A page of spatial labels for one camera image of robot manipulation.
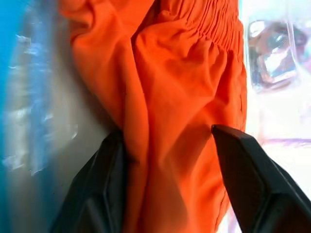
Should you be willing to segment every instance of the orange fabric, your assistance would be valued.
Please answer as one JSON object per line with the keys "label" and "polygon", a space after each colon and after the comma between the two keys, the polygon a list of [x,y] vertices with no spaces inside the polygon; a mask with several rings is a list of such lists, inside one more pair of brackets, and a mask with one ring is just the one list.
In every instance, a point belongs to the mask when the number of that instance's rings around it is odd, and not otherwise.
{"label": "orange fabric", "polygon": [[125,233],[209,233],[229,200],[212,124],[243,130],[237,0],[61,0],[76,65],[131,156]]}

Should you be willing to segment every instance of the orange cloth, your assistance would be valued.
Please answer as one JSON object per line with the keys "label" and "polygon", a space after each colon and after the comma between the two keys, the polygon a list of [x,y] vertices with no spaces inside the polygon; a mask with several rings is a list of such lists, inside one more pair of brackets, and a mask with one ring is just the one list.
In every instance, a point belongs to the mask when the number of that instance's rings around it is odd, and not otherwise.
{"label": "orange cloth", "polygon": [[237,0],[61,0],[76,65],[130,154],[125,233],[209,233],[229,205],[212,124],[243,130]]}

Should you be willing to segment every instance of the orange garment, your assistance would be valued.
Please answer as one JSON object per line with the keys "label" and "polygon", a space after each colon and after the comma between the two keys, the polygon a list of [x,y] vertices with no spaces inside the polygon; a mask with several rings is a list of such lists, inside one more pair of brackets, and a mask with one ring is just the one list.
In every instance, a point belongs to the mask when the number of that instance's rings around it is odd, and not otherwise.
{"label": "orange garment", "polygon": [[123,130],[125,233],[215,232],[229,206],[212,124],[244,129],[237,0],[61,0],[76,65]]}

